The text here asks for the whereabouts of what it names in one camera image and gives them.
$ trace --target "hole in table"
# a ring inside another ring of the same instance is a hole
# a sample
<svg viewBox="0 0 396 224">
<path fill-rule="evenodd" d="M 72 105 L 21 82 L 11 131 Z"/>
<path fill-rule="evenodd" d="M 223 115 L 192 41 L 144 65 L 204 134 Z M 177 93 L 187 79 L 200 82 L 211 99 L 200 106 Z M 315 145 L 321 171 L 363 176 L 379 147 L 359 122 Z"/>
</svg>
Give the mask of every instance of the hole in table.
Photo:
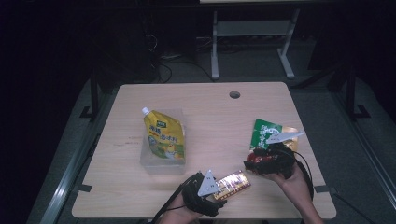
<svg viewBox="0 0 396 224">
<path fill-rule="evenodd" d="M 241 96 L 241 93 L 239 91 L 230 91 L 230 97 L 233 99 L 238 99 Z"/>
</svg>

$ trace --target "clear plastic container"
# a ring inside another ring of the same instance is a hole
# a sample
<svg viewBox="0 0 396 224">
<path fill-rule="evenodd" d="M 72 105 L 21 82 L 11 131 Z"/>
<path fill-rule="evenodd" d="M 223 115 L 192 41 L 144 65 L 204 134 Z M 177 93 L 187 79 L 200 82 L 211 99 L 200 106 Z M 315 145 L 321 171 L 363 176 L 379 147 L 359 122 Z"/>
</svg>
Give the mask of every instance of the clear plastic container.
<svg viewBox="0 0 396 224">
<path fill-rule="evenodd" d="M 182 109 L 155 109 L 167 116 L 178 119 L 183 128 L 184 135 L 184 159 L 172 160 L 159 158 L 151 152 L 149 148 L 149 138 L 145 131 L 143 144 L 140 153 L 140 164 L 146 169 L 149 175 L 183 175 L 185 173 L 185 165 L 187 160 L 186 150 L 186 120 Z"/>
</svg>

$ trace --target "wooden table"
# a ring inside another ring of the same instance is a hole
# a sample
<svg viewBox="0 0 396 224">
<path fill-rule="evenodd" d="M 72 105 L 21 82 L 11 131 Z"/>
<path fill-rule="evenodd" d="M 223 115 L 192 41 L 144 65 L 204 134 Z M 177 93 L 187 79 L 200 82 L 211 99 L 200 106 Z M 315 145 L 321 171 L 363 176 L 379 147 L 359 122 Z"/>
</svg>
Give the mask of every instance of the wooden table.
<svg viewBox="0 0 396 224">
<path fill-rule="evenodd" d="M 240 97 L 230 97 L 238 91 Z M 182 108 L 186 119 L 187 167 L 184 175 L 148 175 L 140 165 L 145 134 L 141 109 Z M 244 170 L 243 160 L 255 119 L 304 131 L 284 83 L 191 83 L 124 85 L 120 88 L 84 178 L 75 217 L 152 218 L 189 176 L 211 169 L 216 178 Z M 307 136 L 298 151 L 309 162 L 314 186 L 325 185 Z M 280 188 L 244 172 L 251 187 L 229 199 L 216 218 L 298 218 L 299 212 Z M 328 192 L 315 193 L 323 218 L 335 217 Z"/>
</svg>

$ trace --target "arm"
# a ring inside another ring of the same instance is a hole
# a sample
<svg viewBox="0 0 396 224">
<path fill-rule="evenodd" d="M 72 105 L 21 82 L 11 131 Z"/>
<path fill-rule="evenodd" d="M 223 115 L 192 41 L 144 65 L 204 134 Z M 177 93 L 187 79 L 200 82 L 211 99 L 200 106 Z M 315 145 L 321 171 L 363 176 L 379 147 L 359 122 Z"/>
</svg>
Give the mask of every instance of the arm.
<svg viewBox="0 0 396 224">
<path fill-rule="evenodd" d="M 168 209 L 177 208 L 183 206 L 183 196 L 179 193 L 176 198 L 171 202 Z M 195 220 L 196 218 L 200 217 L 202 214 L 196 213 L 188 209 L 186 206 L 180 207 L 174 210 L 168 210 L 163 214 L 159 224 L 188 224 Z"/>
<path fill-rule="evenodd" d="M 293 175 L 289 179 L 285 179 L 285 177 L 280 174 L 269 174 L 264 176 L 275 181 L 280 186 L 285 195 L 299 210 L 305 224 L 323 223 L 323 220 L 311 201 L 308 186 L 304 181 L 303 172 L 300 170 L 297 163 L 294 163 L 292 173 Z"/>
</svg>

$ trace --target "green label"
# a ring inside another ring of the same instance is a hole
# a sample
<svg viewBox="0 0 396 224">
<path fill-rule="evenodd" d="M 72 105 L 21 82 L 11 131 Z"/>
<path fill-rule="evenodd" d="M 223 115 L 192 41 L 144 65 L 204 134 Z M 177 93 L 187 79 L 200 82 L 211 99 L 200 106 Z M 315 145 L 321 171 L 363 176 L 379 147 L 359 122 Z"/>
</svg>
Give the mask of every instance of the green label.
<svg viewBox="0 0 396 224">
<path fill-rule="evenodd" d="M 166 128 L 166 123 L 160 120 L 157 120 L 157 127 Z"/>
<path fill-rule="evenodd" d="M 256 119 L 253 128 L 253 135 L 251 136 L 250 149 L 255 147 L 260 147 L 267 149 L 268 144 L 266 144 L 267 139 L 273 133 L 281 133 L 282 126 L 279 124 L 271 123 L 266 120 Z"/>
</svg>

